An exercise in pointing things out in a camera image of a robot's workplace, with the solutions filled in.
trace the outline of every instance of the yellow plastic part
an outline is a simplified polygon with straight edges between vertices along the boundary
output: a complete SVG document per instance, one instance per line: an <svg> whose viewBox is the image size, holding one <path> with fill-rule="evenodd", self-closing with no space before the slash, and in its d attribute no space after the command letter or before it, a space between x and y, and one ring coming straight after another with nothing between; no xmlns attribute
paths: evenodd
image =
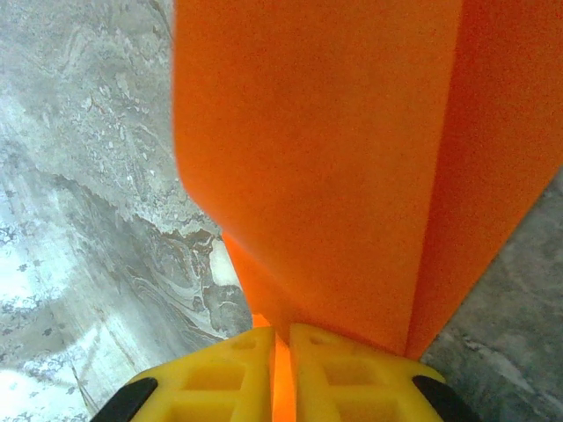
<svg viewBox="0 0 563 422"><path fill-rule="evenodd" d="M274 330L255 328L142 372L158 387L133 422L269 422Z"/></svg>
<svg viewBox="0 0 563 422"><path fill-rule="evenodd" d="M297 422L442 422L412 382L434 369L329 331L291 326Z"/></svg>

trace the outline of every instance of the black rubber edge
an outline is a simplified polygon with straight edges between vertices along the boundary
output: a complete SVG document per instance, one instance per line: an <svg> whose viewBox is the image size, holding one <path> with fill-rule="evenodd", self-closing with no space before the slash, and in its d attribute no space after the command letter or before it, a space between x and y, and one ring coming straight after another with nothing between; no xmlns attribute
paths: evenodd
<svg viewBox="0 0 563 422"><path fill-rule="evenodd" d="M444 422L482 422L446 384L424 375L416 375L413 382Z"/></svg>
<svg viewBox="0 0 563 422"><path fill-rule="evenodd" d="M155 378L142 378L121 387L91 422L129 422L157 386Z"/></svg>

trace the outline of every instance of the gray marble surface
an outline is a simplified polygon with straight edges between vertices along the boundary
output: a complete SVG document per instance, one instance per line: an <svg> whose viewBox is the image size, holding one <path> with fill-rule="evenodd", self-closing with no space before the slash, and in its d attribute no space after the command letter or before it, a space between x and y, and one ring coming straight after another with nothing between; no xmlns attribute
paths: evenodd
<svg viewBox="0 0 563 422"><path fill-rule="evenodd" d="M244 331L170 133L172 0L0 0L0 421L84 421ZM485 421L563 420L563 173L423 360Z"/></svg>

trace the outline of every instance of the stone floor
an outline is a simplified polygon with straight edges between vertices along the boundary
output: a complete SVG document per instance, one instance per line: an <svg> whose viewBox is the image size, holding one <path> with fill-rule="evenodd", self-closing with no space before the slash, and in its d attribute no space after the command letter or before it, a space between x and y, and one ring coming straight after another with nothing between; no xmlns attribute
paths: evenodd
<svg viewBox="0 0 563 422"><path fill-rule="evenodd" d="M250 327L176 174L171 16L0 0L0 421L88 420L135 373ZM485 421L563 420L562 281L560 173L423 360Z"/></svg>

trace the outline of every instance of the orange plastic sheet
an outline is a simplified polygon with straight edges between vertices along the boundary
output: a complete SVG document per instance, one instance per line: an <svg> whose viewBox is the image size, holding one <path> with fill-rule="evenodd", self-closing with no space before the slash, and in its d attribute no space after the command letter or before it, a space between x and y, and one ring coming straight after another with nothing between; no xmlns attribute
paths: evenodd
<svg viewBox="0 0 563 422"><path fill-rule="evenodd" d="M562 161L560 3L176 10L181 177L252 312L420 356Z"/></svg>

